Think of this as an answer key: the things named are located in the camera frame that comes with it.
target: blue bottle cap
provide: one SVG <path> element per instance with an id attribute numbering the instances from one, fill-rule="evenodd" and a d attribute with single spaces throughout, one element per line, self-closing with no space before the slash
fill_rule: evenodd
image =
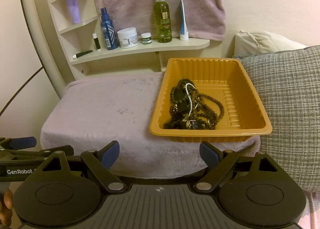
<path id="1" fill-rule="evenodd" d="M 107 13 L 107 9 L 105 7 L 100 9 L 100 10 L 101 10 L 101 19 L 102 19 L 102 21 L 110 19 L 109 15 Z"/>

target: silver bolt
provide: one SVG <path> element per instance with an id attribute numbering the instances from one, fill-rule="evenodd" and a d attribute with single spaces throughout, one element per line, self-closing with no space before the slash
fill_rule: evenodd
<path id="1" fill-rule="evenodd" d="M 122 183 L 114 182 L 108 185 L 111 190 L 121 190 L 124 188 Z"/>
<path id="2" fill-rule="evenodd" d="M 206 182 L 201 182 L 196 184 L 197 189 L 199 190 L 209 190 L 211 188 L 211 184 Z"/>

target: jar lid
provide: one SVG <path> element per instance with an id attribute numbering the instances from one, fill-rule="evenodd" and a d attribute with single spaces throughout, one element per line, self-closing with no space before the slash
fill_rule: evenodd
<path id="1" fill-rule="evenodd" d="M 118 31 L 118 37 L 129 36 L 133 34 L 137 34 L 137 30 L 135 27 L 129 27 Z"/>
<path id="2" fill-rule="evenodd" d="M 148 38 L 151 37 L 151 33 L 143 33 L 141 34 L 141 38 Z"/>

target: olive oil spray bottle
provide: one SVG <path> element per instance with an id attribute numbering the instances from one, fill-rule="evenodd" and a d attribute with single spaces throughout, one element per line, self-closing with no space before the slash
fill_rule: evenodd
<path id="1" fill-rule="evenodd" d="M 169 6 L 165 0 L 156 0 L 154 6 L 157 38 L 159 43 L 172 41 Z"/>

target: checkered pillow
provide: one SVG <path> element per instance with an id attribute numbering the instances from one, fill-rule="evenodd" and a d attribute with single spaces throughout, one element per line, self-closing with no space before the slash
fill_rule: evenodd
<path id="1" fill-rule="evenodd" d="M 320 45 L 243 59 L 272 123 L 266 151 L 306 191 L 320 191 Z"/>

